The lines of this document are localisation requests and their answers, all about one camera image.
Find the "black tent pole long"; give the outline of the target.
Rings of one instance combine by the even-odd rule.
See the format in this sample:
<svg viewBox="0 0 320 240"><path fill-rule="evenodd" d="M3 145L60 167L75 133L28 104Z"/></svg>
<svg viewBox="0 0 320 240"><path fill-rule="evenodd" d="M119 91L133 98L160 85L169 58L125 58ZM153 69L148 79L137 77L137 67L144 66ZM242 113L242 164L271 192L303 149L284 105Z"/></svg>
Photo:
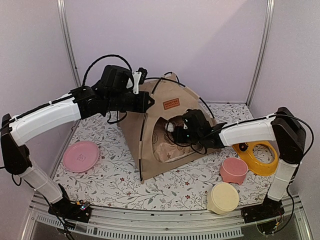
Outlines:
<svg viewBox="0 0 320 240"><path fill-rule="evenodd" d="M156 94L161 80L154 80L146 84L146 90L154 99L154 104L143 114L138 148L138 169L140 181L150 179L161 173L160 163L156 160L153 152L153 132L158 119L163 115L163 104L159 95Z"/></svg>

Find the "beige fabric pet tent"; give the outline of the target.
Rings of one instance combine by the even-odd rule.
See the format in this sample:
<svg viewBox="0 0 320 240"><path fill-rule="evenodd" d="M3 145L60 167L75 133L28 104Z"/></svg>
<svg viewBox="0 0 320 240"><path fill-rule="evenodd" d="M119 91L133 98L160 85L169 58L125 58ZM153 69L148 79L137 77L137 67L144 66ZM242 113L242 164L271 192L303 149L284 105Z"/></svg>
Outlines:
<svg viewBox="0 0 320 240"><path fill-rule="evenodd" d="M140 89L150 93L154 105L146 113L128 112L117 125L125 137L141 182L212 153L200 145L173 143L169 125L182 126L182 115L187 110L200 110L210 126L217 124L209 106L201 105L200 96L183 86L175 73L154 77Z"/></svg>

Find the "white pet cushion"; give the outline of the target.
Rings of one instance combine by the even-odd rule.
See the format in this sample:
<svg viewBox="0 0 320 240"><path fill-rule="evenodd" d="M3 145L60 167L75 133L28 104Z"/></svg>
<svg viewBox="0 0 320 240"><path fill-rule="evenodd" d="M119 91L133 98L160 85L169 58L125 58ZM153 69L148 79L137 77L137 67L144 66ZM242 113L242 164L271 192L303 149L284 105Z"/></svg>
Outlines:
<svg viewBox="0 0 320 240"><path fill-rule="evenodd" d="M175 127L183 127L183 125L181 116L175 116L169 122L162 117L157 120L152 133L152 150L158 162L175 162L194 153L187 144L176 145L173 142Z"/></svg>

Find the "pink footed pet bowl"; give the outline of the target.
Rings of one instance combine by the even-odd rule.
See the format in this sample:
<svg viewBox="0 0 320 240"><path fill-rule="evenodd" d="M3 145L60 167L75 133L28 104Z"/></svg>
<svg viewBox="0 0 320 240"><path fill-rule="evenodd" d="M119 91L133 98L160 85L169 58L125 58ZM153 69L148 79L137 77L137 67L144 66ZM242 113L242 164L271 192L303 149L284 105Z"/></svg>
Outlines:
<svg viewBox="0 0 320 240"><path fill-rule="evenodd" d="M224 182L242 185L248 170L248 165L242 159L228 157L222 162L219 173Z"/></svg>

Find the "yellow double bowl holder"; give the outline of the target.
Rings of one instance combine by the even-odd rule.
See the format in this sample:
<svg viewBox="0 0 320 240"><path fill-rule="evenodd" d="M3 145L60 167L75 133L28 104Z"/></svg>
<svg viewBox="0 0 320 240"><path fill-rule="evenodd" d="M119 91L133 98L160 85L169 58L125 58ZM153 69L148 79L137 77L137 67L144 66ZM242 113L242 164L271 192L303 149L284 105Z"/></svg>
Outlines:
<svg viewBox="0 0 320 240"><path fill-rule="evenodd" d="M238 157L248 166L248 169L259 176L271 176L277 170L279 157L275 148L268 141L254 141L234 144L233 149ZM272 160L262 161L258 158L260 154L267 154L273 157Z"/></svg>

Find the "cream footed pet bowl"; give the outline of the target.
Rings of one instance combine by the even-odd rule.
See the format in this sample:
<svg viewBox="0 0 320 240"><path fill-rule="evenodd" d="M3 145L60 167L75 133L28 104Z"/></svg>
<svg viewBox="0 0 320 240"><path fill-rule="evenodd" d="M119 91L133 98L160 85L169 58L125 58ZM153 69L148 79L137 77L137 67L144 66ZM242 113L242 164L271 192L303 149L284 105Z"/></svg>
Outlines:
<svg viewBox="0 0 320 240"><path fill-rule="evenodd" d="M207 194L207 210L218 215L226 215L239 205L239 194L229 183L216 184Z"/></svg>

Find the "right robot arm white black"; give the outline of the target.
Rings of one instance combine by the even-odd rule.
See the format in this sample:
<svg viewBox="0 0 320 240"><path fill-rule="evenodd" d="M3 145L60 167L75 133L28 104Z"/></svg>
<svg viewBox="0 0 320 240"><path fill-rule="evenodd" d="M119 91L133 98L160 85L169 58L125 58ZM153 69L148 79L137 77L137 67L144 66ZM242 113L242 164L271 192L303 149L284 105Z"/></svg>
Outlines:
<svg viewBox="0 0 320 240"><path fill-rule="evenodd" d="M305 156L305 122L294 117L286 107L264 117L237 123L210 126L203 112L189 109L182 116L184 125L174 128L176 145L200 144L205 150L244 145L256 141L275 141L279 150L279 164L274 179L262 204L244 207L241 214L245 223L272 218L284 213L281 199L294 181Z"/></svg>

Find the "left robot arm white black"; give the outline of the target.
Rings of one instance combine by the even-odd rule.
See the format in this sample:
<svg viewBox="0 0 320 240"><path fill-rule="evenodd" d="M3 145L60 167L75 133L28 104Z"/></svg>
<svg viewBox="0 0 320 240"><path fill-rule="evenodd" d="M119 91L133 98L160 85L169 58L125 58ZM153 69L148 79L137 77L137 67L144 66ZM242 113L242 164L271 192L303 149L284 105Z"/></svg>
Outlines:
<svg viewBox="0 0 320 240"><path fill-rule="evenodd" d="M100 80L93 86L81 86L59 99L40 105L17 116L2 117L0 146L4 169L19 176L42 194L48 202L48 212L69 220L88 222L91 208L72 202L65 189L54 182L30 159L26 143L34 137L60 125L84 120L108 112L145 113L155 101L146 91L139 91L148 72L107 65Z"/></svg>

